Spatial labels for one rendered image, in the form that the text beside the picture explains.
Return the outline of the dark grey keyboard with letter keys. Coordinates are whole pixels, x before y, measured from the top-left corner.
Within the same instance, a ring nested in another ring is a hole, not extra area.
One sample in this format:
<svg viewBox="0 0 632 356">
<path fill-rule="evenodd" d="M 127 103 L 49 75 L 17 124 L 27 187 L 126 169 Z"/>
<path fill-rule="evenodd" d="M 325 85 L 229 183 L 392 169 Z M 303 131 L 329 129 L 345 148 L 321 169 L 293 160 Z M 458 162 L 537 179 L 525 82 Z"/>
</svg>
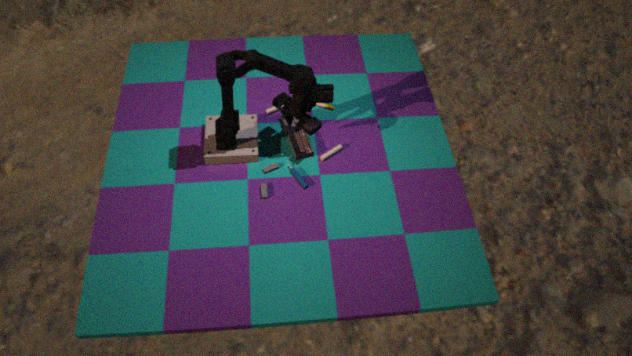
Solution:
<svg viewBox="0 0 632 356">
<path fill-rule="evenodd" d="M 314 156 L 314 150 L 306 132 L 303 129 L 295 130 L 295 124 L 299 121 L 293 117 L 292 124 L 288 125 L 283 114 L 280 114 L 286 136 L 296 160 Z"/>
</svg>

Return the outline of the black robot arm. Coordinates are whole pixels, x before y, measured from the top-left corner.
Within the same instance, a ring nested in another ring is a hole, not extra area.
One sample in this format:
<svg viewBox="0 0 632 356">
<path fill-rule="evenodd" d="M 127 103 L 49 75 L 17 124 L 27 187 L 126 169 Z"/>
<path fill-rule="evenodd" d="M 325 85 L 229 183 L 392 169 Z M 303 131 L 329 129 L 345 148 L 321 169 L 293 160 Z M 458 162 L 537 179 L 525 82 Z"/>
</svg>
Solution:
<svg viewBox="0 0 632 356">
<path fill-rule="evenodd" d="M 235 68 L 236 60 L 246 61 Z M 235 148 L 240 120 L 239 110 L 234 110 L 233 84 L 236 78 L 254 69 L 288 81 L 289 94 L 292 94 L 295 104 L 303 106 L 310 101 L 307 105 L 308 113 L 316 103 L 333 102 L 333 84 L 317 85 L 316 77 L 309 66 L 287 64 L 258 53 L 255 49 L 221 53 L 216 57 L 216 75 L 221 86 L 223 105 L 221 116 L 215 120 L 217 150 L 233 151 Z"/>
</svg>

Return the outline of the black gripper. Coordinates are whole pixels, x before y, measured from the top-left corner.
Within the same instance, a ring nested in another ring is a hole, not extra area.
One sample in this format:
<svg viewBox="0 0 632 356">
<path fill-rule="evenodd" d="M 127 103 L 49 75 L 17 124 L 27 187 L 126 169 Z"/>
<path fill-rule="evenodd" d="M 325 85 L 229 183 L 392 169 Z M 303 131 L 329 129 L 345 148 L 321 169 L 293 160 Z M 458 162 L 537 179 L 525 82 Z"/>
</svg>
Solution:
<svg viewBox="0 0 632 356">
<path fill-rule="evenodd" d="M 306 114 L 308 112 L 307 105 L 310 104 L 310 101 L 308 104 L 300 106 L 292 101 L 291 96 L 281 93 L 273 99 L 272 104 L 276 108 L 281 108 L 281 105 L 284 104 L 281 113 L 288 125 L 292 124 L 293 117 L 299 119 L 299 121 L 295 124 L 296 132 L 299 129 L 303 129 L 304 132 L 311 136 L 322 126 L 322 122 L 320 122 L 316 117 L 311 117 L 309 114 Z"/>
</svg>

